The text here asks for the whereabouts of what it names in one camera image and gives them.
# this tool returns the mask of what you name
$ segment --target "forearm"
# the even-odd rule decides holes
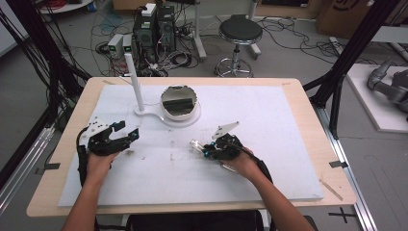
[[[101,186],[85,183],[64,224],[66,230],[93,230]]]
[[[278,230],[314,230],[306,218],[297,211],[285,195],[270,183],[261,171],[256,170],[248,179],[264,200]]]

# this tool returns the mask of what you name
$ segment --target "metal frame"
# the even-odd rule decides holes
[[[316,106],[314,107],[314,109],[335,154],[339,158],[339,161],[342,163],[347,163],[348,165],[348,167],[344,168],[344,173],[348,179],[348,182],[350,182],[351,188],[354,190],[354,193],[357,196],[357,202],[356,204],[354,204],[354,210],[356,211],[357,217],[360,221],[360,224],[362,225],[363,230],[377,230],[374,219],[372,218],[369,207],[367,206],[366,200],[364,199],[363,194],[361,193],[360,188],[357,184],[356,178],[354,177],[354,173],[348,164],[348,160],[345,156],[342,145],[340,144],[340,141],[333,136],[329,129],[329,115],[327,114],[325,109],[320,109]]]
[[[399,0],[375,1],[333,67],[325,75],[303,86],[305,91],[320,86],[310,98],[318,108],[325,108],[327,100],[333,95],[329,129],[335,139],[338,139],[337,122],[343,80],[398,3]]]
[[[20,162],[9,181],[0,192],[0,217],[9,206],[18,189],[24,183],[25,179],[33,169],[38,158],[41,156],[45,147],[54,136],[54,125],[50,128],[43,128],[37,139],[34,141],[30,150],[24,159]]]

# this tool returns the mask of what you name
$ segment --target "floor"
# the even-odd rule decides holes
[[[216,63],[231,56],[233,50],[231,44],[214,36],[220,19],[224,18],[213,16],[201,20],[201,28],[205,29],[201,35],[207,60],[198,62],[194,68],[170,70],[169,76],[215,77]],[[116,33],[130,32],[133,26],[131,13],[116,13],[109,4],[96,13],[85,9],[61,13],[58,21],[75,59],[92,76],[109,75],[106,60],[89,51],[97,43],[109,40],[112,27],[106,25],[120,24],[120,27],[115,27]],[[318,42],[328,41],[327,36],[316,33],[314,21],[273,19],[264,25],[274,31],[270,34],[264,32],[258,42],[262,55],[254,60],[245,49],[240,54],[251,64],[255,77],[296,78],[306,84],[325,74],[337,59],[328,52],[313,48]],[[282,25],[298,33],[280,31]],[[309,48],[313,49],[299,49],[305,39]],[[340,39],[340,43],[346,44],[347,40]],[[191,44],[188,46],[194,55],[193,47]],[[397,65],[407,65],[387,44],[377,42],[371,43],[357,62],[380,64],[388,57],[392,57]],[[3,112],[0,119],[3,131],[0,134],[0,167],[5,165],[46,108],[45,95],[45,87],[19,49],[0,59],[0,107]],[[327,110],[330,112],[330,101]],[[408,230],[408,183],[403,183],[408,182],[408,134],[377,132],[347,80],[344,81],[338,134],[376,229]],[[29,218],[25,213],[41,178],[35,170],[42,167],[60,135],[61,132],[56,133],[1,215],[0,230],[56,230],[62,227],[65,218]],[[300,208],[300,211],[311,216],[319,230],[362,230],[352,207]],[[105,224],[120,224],[121,217],[101,217],[100,220]]]

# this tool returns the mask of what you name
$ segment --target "white pole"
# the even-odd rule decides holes
[[[138,75],[136,74],[135,65],[133,64],[132,54],[126,53],[125,60],[130,73],[130,78],[132,79],[132,86],[133,90],[135,91],[136,100],[138,101],[139,110],[143,112],[144,111],[143,98],[141,98],[140,84],[138,81]]]

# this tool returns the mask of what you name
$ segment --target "electronic equipment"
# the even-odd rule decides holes
[[[262,5],[307,7],[309,0],[262,0]]]
[[[176,50],[174,7],[162,6],[158,11],[160,44],[165,51]]]
[[[123,36],[123,52],[126,53],[131,53],[132,56],[135,55],[136,50],[135,50],[135,45],[133,43],[133,35],[124,35]]]
[[[147,3],[145,10],[141,12],[142,16],[154,16],[154,12],[156,11],[156,4],[154,3]]]
[[[158,41],[157,9],[150,16],[139,14],[136,17],[133,27],[136,43],[140,49],[142,61],[148,61],[151,64],[157,62],[156,45]]]
[[[113,59],[120,59],[123,56],[123,35],[116,34],[108,42],[108,48]]]

